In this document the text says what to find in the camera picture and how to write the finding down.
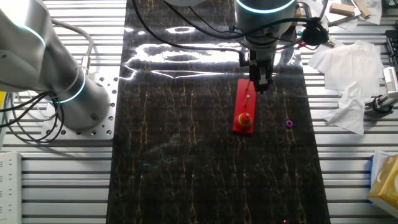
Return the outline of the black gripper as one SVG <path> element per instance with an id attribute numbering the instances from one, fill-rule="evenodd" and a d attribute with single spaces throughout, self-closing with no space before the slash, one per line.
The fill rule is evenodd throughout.
<path id="1" fill-rule="evenodd" d="M 260 94 L 269 89 L 272 84 L 273 66 L 274 55 L 255 50 L 249 51 L 249 79 L 251 81 L 249 89 L 251 91 L 256 91 L 257 84 L 257 91 Z"/>

